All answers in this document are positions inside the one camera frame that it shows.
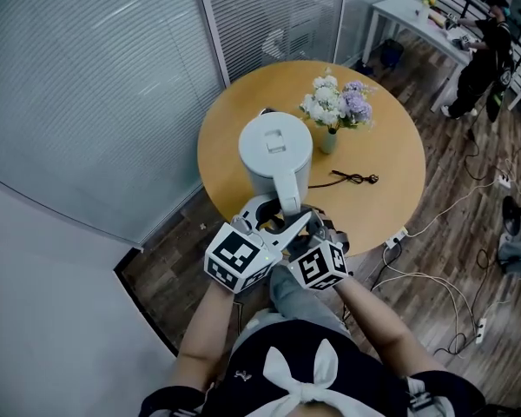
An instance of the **white bow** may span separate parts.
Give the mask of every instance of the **white bow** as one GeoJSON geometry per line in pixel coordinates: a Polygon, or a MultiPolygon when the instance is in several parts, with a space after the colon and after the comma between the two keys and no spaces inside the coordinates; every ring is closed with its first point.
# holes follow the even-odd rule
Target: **white bow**
{"type": "Polygon", "coordinates": [[[267,403],[248,417],[284,417],[300,403],[313,400],[335,407],[344,417],[382,415],[352,397],[328,389],[338,375],[338,355],[327,339],[320,343],[314,357],[314,383],[302,383],[293,378],[286,359],[275,347],[268,349],[262,374],[277,387],[287,390],[289,395],[267,403]]]}

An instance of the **round wooden table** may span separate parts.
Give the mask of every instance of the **round wooden table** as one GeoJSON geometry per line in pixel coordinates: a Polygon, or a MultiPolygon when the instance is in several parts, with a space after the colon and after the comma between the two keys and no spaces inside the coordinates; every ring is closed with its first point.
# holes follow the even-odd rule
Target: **round wooden table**
{"type": "Polygon", "coordinates": [[[323,62],[283,62],[257,69],[234,82],[216,99],[201,126],[198,160],[201,178],[210,199],[230,220],[254,195],[237,144],[241,130],[259,112],[270,107],[299,118],[313,79],[329,66],[340,88],[360,80],[376,88],[368,102],[373,106],[372,129],[341,129],[331,155],[319,146],[325,129],[312,120],[313,164],[309,185],[335,181],[335,169],[343,173],[379,176],[371,185],[342,182],[309,189],[306,204],[332,218],[336,229],[347,232],[349,255],[380,245],[398,232],[417,208],[425,186],[425,151],[411,117],[386,89],[360,73],[323,62]]]}

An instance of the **forearm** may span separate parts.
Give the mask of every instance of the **forearm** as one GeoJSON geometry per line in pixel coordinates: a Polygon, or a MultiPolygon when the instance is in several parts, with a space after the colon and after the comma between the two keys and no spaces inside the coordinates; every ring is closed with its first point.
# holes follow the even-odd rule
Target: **forearm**
{"type": "Polygon", "coordinates": [[[211,281],[183,336],[180,356],[211,361],[222,357],[234,294],[211,281]]]}
{"type": "Polygon", "coordinates": [[[461,26],[470,26],[472,28],[476,28],[477,27],[477,23],[474,20],[469,20],[468,18],[460,18],[458,20],[458,23],[461,26]]]}
{"type": "Polygon", "coordinates": [[[395,374],[445,370],[398,315],[353,278],[340,282],[335,289],[382,362],[395,374]]]}
{"type": "Polygon", "coordinates": [[[471,42],[469,43],[469,48],[473,48],[474,50],[489,50],[490,48],[484,42],[471,42]]]}
{"type": "Polygon", "coordinates": [[[377,352],[402,335],[411,333],[393,310],[353,278],[340,282],[336,291],[377,352]]]}

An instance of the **table leg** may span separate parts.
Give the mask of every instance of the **table leg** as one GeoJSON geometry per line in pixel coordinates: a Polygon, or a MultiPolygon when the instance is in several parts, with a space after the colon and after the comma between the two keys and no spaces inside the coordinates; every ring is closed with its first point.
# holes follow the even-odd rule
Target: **table leg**
{"type": "Polygon", "coordinates": [[[393,27],[393,40],[398,40],[399,30],[401,30],[401,25],[399,23],[396,23],[396,25],[393,27]]]}
{"type": "Polygon", "coordinates": [[[515,99],[513,99],[513,102],[510,103],[510,106],[507,107],[507,109],[509,111],[511,111],[513,109],[513,107],[515,107],[520,100],[521,100],[521,92],[515,97],[515,99]]]}
{"type": "Polygon", "coordinates": [[[368,58],[371,55],[373,48],[374,35],[376,34],[376,27],[379,24],[379,13],[376,9],[373,9],[373,19],[371,21],[371,27],[368,30],[368,37],[365,43],[365,52],[363,52],[363,63],[368,62],[368,58]]]}
{"type": "Polygon", "coordinates": [[[395,30],[397,29],[398,22],[394,22],[392,20],[388,20],[387,30],[386,30],[386,38],[393,38],[395,30]]]}
{"type": "Polygon", "coordinates": [[[435,113],[436,110],[439,108],[439,106],[444,102],[447,95],[452,91],[453,85],[455,85],[458,81],[459,75],[461,74],[461,70],[464,68],[464,66],[461,63],[458,63],[451,73],[451,75],[448,77],[448,82],[445,85],[444,89],[440,92],[438,97],[436,98],[436,101],[431,106],[431,112],[435,113]]]}

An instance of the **purple flower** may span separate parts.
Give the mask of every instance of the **purple flower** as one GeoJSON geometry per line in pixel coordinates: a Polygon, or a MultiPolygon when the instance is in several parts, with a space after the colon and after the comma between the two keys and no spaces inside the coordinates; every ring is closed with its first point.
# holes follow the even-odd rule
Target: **purple flower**
{"type": "Polygon", "coordinates": [[[360,92],[363,89],[366,89],[366,85],[360,80],[354,80],[352,82],[346,83],[344,87],[344,91],[357,91],[360,92]]]}
{"type": "Polygon", "coordinates": [[[342,94],[346,101],[346,114],[352,116],[355,122],[366,122],[373,115],[373,107],[357,90],[344,91],[342,94]]]}

